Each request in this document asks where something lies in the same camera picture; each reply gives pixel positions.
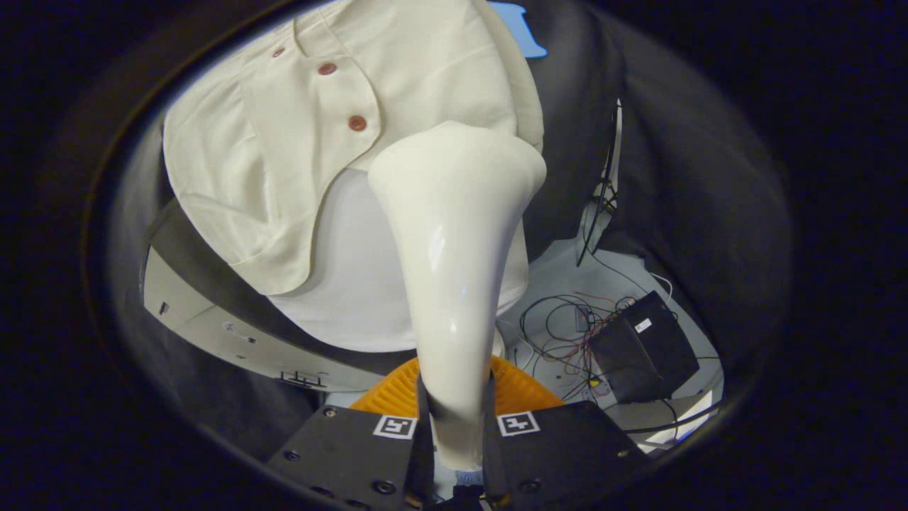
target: brown button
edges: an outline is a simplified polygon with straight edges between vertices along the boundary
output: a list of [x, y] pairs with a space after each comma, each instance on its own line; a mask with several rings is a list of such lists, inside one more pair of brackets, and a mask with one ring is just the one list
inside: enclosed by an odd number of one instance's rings
[[366, 129], [366, 119], [363, 119], [359, 115], [354, 115], [350, 118], [350, 121], [347, 123], [353, 131], [362, 131]]
[[322, 64], [319, 67], [319, 75], [330, 75], [331, 73], [338, 70], [338, 67], [332, 63]]

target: cream shirt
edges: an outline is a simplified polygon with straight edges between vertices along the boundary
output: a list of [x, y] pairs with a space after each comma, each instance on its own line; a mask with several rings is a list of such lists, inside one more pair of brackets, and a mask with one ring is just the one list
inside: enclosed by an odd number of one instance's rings
[[[165, 118], [164, 157], [205, 241], [297, 325], [336, 346], [409, 349], [400, 262], [365, 173], [385, 147], [449, 120], [541, 151], [536, 87], [491, 6], [342, 0], [206, 72]], [[521, 225], [499, 312], [526, 274]]]

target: grey floor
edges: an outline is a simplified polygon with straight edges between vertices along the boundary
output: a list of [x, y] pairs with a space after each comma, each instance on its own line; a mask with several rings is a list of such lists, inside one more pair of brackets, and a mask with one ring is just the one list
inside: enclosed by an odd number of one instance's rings
[[[587, 211], [587, 216], [594, 208], [594, 206], [590, 207], [590, 210]], [[602, 214], [599, 218], [597, 231], [593, 237], [594, 241], [598, 239], [608, 220], [607, 214]], [[552, 244], [542, 257], [530, 265], [529, 287], [526, 294], [498, 320], [498, 329], [504, 337], [506, 356], [509, 360], [518, 367], [525, 366], [525, 370], [528, 373], [532, 372], [535, 364], [533, 376], [559, 397], [566, 395], [568, 391], [581, 383], [580, 376], [566, 374], [564, 364], [546, 360], [537, 361], [537, 356], [521, 340], [517, 329], [520, 315], [536, 300], [545, 296], [570, 295], [575, 291], [617, 301], [625, 296], [640, 298], [650, 291], [656, 290], [666, 301], [669, 309], [678, 314], [678, 322], [684, 330], [688, 341], [690, 341], [696, 356], [717, 356], [716, 350], [704, 333], [696, 326], [684, 309], [669, 299], [666, 287], [661, 286], [656, 278], [646, 271], [640, 259], [629, 255], [597, 251], [596, 258], [602, 263], [611, 266], [614, 270], [603, 266], [589, 254], [584, 258], [581, 266], [576, 267], [577, 258], [582, 247], [583, 237], [580, 234], [575, 239], [557, 241]], [[606, 300], [597, 300], [589, 296], [581, 297], [592, 306], [612, 308], [611, 304]], [[542, 347], [549, 340], [550, 337], [545, 328], [546, 316], [560, 304], [561, 302], [554, 300], [550, 303], [543, 303], [528, 314], [526, 329], [529, 342]], [[549, 326], [552, 332], [560, 337], [570, 338], [579, 335], [572, 307], [559, 309], [551, 317]], [[552, 341], [547, 346], [547, 349], [554, 346], [568, 346], [568, 343]], [[572, 362], [578, 364], [578, 358], [579, 355], [572, 359]], [[724, 378], [721, 361], [718, 359], [704, 359], [699, 360], [699, 363], [700, 370], [681, 385], [668, 401], [676, 410], [679, 419], [686, 418], [707, 408], [722, 396]], [[595, 361], [593, 364], [593, 370], [597, 371], [598, 367], [595, 365]], [[673, 422], [672, 411], [660, 401], [616, 405], [615, 398], [612, 396], [607, 382], [596, 386], [594, 390], [602, 396], [594, 396], [587, 389], [576, 396], [572, 396], [567, 402], [573, 403], [584, 399], [595, 400], [600, 407], [607, 409], [606, 413], [609, 417], [623, 429], [661, 426]], [[328, 396], [328, 403], [337, 406], [349, 406], [361, 394], [334, 393]], [[708, 417], [704, 416], [692, 423], [680, 426], [677, 431], [674, 428], [669, 428], [658, 433], [632, 435], [631, 437], [645, 453], [651, 453], [657, 449], [665, 450], [676, 444], [678, 439], [683, 439], [691, 431], [700, 427], [707, 419]], [[455, 474], [443, 466], [437, 456], [435, 467], [437, 494], [443, 498], [449, 498], [456, 483]]]

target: screw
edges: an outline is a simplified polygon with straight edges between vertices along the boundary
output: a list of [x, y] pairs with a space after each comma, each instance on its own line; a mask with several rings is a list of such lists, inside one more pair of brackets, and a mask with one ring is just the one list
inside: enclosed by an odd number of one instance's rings
[[388, 481], [376, 481], [372, 483], [372, 489], [382, 495], [391, 495], [397, 491], [397, 487]]
[[518, 489], [520, 490], [520, 493], [536, 493], [540, 486], [541, 484], [538, 480], [524, 481], [520, 483]]

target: dark fabric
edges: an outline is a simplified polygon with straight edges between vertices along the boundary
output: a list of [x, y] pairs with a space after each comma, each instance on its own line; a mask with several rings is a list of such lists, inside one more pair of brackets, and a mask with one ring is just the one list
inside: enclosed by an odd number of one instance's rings
[[546, 182], [523, 215], [532, 263], [557, 239], [577, 235], [602, 173], [622, 87], [623, 64], [611, 37], [580, 3], [521, 0], [534, 38], [548, 50], [529, 59], [542, 104]]
[[779, 166], [692, 66], [598, 17], [626, 65], [618, 211], [598, 248], [658, 259], [733, 366], [785, 318], [792, 224]]

